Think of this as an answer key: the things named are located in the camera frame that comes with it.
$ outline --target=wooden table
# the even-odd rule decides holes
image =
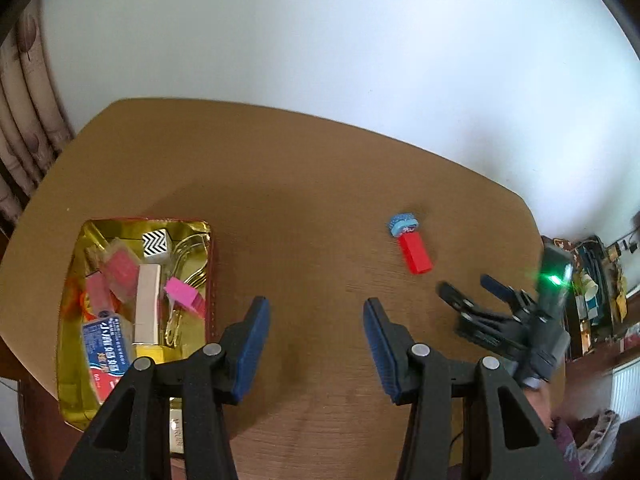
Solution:
[[[386,230],[405,211],[421,222],[429,274],[408,272]],[[0,269],[1,335],[53,395],[58,302],[80,225],[137,216],[210,223],[218,333],[254,295],[271,301],[254,386],[228,410],[243,478],[392,478],[408,410],[382,391],[364,300],[378,296],[392,320],[449,358],[476,361],[485,352],[454,335],[456,314],[436,283],[504,310],[480,274],[533,291],[542,247],[518,196],[408,144],[249,105],[117,102],[54,165]]]

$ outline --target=pink eraser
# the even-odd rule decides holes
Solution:
[[[123,303],[136,297],[138,291],[139,263],[125,248],[117,249],[100,266],[111,291]]]
[[[84,279],[84,287],[89,295],[89,305],[91,305],[91,310],[94,311],[96,317],[105,317],[105,312],[107,316],[114,313],[109,285],[103,273],[97,270],[87,276]]]
[[[176,277],[169,278],[164,286],[164,291],[169,298],[180,303],[184,308],[204,319],[204,298],[196,288],[187,285]]]

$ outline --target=cable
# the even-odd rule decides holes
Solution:
[[[636,227],[635,229],[633,229],[632,231],[629,231],[626,235],[621,236],[620,238],[618,238],[617,240],[615,240],[612,244],[609,245],[613,245],[618,243],[619,241],[624,240],[626,237],[628,237],[629,235],[634,235],[636,234],[636,232],[638,231],[638,229],[640,229],[640,226]]]
[[[456,443],[456,440],[459,439],[462,436],[462,433],[463,432],[460,431],[460,433],[458,433],[454,438],[451,439],[451,444],[449,444],[449,452],[451,452],[451,448]]]

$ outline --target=person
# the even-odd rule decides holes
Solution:
[[[549,429],[556,446],[562,453],[564,463],[567,469],[574,476],[574,480],[586,480],[584,474],[580,470],[578,462],[578,449],[575,445],[574,436],[567,424],[560,418],[553,418],[551,412],[551,394],[548,383],[541,382],[540,388],[534,390],[525,388],[524,395],[536,411],[540,420]],[[447,480],[460,480],[462,466],[460,464],[449,468]]]

